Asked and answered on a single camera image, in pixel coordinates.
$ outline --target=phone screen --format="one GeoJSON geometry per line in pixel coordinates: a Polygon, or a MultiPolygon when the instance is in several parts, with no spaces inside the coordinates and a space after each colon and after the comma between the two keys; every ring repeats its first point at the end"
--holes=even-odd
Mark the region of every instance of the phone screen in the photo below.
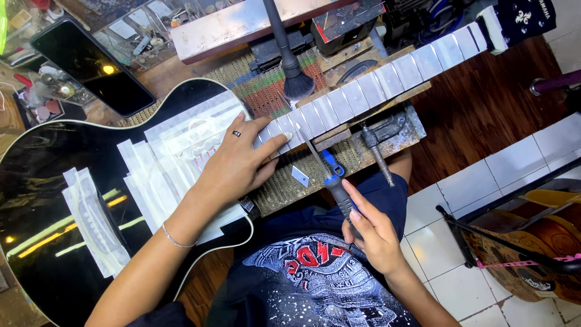
{"type": "Polygon", "coordinates": [[[43,32],[32,41],[32,46],[121,116],[131,116],[155,102],[149,92],[69,20],[43,32]]]}

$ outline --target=guitar body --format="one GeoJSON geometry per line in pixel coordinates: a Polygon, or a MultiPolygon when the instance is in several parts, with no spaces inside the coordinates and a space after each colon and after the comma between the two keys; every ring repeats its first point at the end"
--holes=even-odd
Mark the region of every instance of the guitar body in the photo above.
{"type": "MultiPolygon", "coordinates": [[[[113,281],[103,277],[74,224],[62,194],[68,187],[63,172],[89,169],[108,203],[104,209],[109,209],[110,223],[132,257],[152,233],[123,180],[129,170],[117,144],[144,141],[145,130],[225,91],[212,80],[187,80],[139,126],[121,129],[59,120],[27,131],[7,150],[0,161],[0,244],[24,291],[53,323],[83,325],[113,281]]],[[[246,217],[221,230],[223,236],[192,249],[160,305],[177,297],[197,259],[217,248],[243,244],[253,227],[246,217]]]]}
{"type": "MultiPolygon", "coordinates": [[[[506,229],[511,224],[522,226],[522,219],[509,214],[501,216],[500,212],[491,210],[470,225],[499,239],[551,258],[581,253],[578,230],[573,224],[559,217],[547,215],[521,229],[510,232],[499,230],[506,229]]],[[[479,234],[463,232],[468,244],[484,265],[529,260],[526,256],[479,234]]],[[[537,302],[546,297],[559,297],[581,304],[580,275],[557,273],[541,265],[488,268],[488,271],[505,289],[521,300],[537,302]]]]}

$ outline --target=fingernail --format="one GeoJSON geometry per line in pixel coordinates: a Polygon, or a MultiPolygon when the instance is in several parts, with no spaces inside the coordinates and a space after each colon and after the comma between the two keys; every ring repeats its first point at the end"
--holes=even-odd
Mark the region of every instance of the fingernail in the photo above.
{"type": "Polygon", "coordinates": [[[349,213],[349,217],[351,218],[351,220],[356,220],[356,221],[361,219],[361,215],[355,209],[351,209],[351,213],[349,213]]]}

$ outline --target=brush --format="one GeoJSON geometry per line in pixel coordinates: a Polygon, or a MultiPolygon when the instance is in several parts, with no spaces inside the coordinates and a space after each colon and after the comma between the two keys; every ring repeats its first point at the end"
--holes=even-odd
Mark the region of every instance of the brush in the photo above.
{"type": "Polygon", "coordinates": [[[298,58],[292,53],[289,38],[286,36],[286,31],[282,25],[274,0],[263,1],[270,26],[272,27],[272,33],[277,41],[278,48],[281,50],[281,66],[286,77],[285,96],[293,101],[306,98],[315,90],[315,81],[303,73],[298,58]]]}

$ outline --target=guitar stand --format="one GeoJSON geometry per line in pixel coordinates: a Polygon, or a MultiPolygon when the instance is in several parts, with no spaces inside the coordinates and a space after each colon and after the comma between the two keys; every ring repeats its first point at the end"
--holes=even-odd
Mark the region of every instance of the guitar stand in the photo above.
{"type": "Polygon", "coordinates": [[[535,180],[532,183],[529,183],[526,186],[521,187],[520,189],[518,189],[512,193],[509,193],[506,196],[501,197],[500,199],[493,201],[490,204],[487,204],[482,208],[474,210],[473,212],[463,216],[460,219],[455,219],[450,214],[448,214],[446,212],[446,210],[441,205],[437,205],[436,210],[438,210],[444,216],[444,220],[448,223],[448,225],[452,231],[452,235],[454,235],[454,238],[456,239],[456,242],[458,243],[458,246],[460,247],[460,251],[462,251],[464,258],[466,259],[466,263],[464,265],[467,268],[472,268],[473,266],[477,266],[476,258],[474,257],[470,246],[468,245],[468,243],[464,239],[464,236],[462,235],[463,229],[467,230],[469,232],[472,232],[472,233],[479,234],[479,235],[486,237],[486,238],[488,238],[488,239],[490,239],[498,244],[506,246],[506,247],[516,251],[516,252],[519,252],[519,253],[527,256],[530,260],[535,261],[535,262],[539,263],[540,265],[543,265],[543,266],[545,266],[549,269],[552,269],[558,273],[563,273],[566,275],[573,275],[573,274],[581,273],[581,259],[577,259],[577,260],[573,260],[573,261],[569,261],[569,262],[555,260],[553,258],[550,258],[550,257],[544,255],[544,254],[530,251],[530,250],[527,250],[527,249],[522,248],[520,246],[514,245],[510,242],[507,242],[505,240],[499,239],[496,236],[490,235],[490,234],[483,232],[479,229],[473,228],[472,226],[470,226],[468,224],[468,223],[470,223],[470,221],[473,221],[474,219],[487,213],[488,210],[494,209],[494,208],[496,208],[496,207],[498,207],[506,202],[509,202],[510,200],[512,200],[514,198],[518,198],[519,196],[524,195],[529,190],[536,189],[536,188],[552,181],[557,176],[561,176],[563,173],[565,173],[565,172],[567,172],[567,171],[569,171],[577,166],[580,166],[580,165],[581,165],[581,158],[576,159],[575,161],[568,163],[567,165],[535,180]]]}

